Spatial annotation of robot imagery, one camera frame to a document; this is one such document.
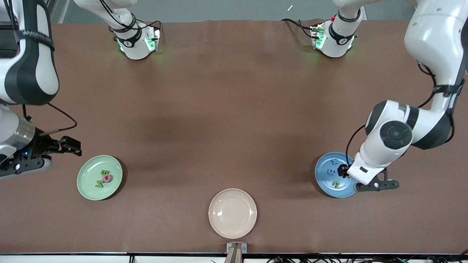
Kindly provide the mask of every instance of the green plate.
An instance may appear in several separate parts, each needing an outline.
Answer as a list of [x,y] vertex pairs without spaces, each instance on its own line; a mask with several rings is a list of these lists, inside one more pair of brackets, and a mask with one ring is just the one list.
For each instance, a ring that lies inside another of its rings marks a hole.
[[[109,171],[112,175],[112,181],[103,183],[102,188],[95,187],[98,185],[96,181],[102,180],[104,177],[101,171]],[[110,197],[119,187],[122,182],[122,166],[112,156],[99,155],[87,161],[81,167],[76,178],[76,185],[78,191],[84,198],[89,200],[103,200]]]

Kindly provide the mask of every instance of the beige plate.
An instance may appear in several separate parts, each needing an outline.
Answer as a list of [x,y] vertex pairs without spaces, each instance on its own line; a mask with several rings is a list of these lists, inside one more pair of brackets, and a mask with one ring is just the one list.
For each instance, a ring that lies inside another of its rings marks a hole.
[[211,201],[210,224],[220,236],[236,239],[247,235],[257,220],[257,207],[252,197],[240,189],[226,189]]

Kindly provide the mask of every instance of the round black joint cap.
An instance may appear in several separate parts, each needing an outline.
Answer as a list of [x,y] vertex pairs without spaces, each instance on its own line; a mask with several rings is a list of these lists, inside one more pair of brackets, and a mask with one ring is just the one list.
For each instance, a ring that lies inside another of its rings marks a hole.
[[390,121],[382,125],[380,137],[390,149],[400,149],[411,143],[412,131],[406,123]]

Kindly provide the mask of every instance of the plate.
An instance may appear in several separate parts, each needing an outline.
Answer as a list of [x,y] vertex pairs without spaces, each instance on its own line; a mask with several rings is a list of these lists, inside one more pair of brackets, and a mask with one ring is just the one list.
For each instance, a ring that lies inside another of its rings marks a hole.
[[354,185],[358,181],[354,178],[343,178],[338,175],[338,167],[346,164],[346,155],[339,152],[331,152],[323,155],[315,165],[315,179],[320,188],[330,196],[337,198],[350,197],[356,193]]
[[[112,181],[103,183],[102,188],[95,187],[98,185],[96,181],[102,180],[104,177],[101,172],[109,171],[112,175]],[[78,178],[76,178],[76,186],[80,194],[89,200],[103,200],[110,197],[120,186],[122,182],[122,166],[112,156],[99,155],[89,159],[83,167],[81,167]]]
[[247,235],[257,220],[257,206],[252,197],[240,189],[226,189],[211,201],[208,218],[220,236],[236,239]]

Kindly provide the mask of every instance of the tabletop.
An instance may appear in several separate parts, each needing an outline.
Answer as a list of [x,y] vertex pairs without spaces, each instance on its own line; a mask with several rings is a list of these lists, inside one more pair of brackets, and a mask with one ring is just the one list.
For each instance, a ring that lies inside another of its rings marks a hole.
[[[56,134],[83,156],[53,155],[53,169],[0,182],[0,252],[218,252],[208,206],[239,188],[258,208],[239,239],[251,253],[460,253],[468,246],[468,103],[462,93],[447,145],[410,148],[389,167],[400,188],[326,196],[314,167],[344,152],[375,104],[426,100],[431,79],[406,52],[407,21],[363,21],[342,58],[312,49],[286,22],[163,25],[158,53],[127,59],[107,26],[53,25],[60,92],[79,123]],[[43,130],[68,125],[28,107]],[[350,147],[354,156],[365,134]],[[103,201],[82,197],[81,166],[120,160],[124,182]]]

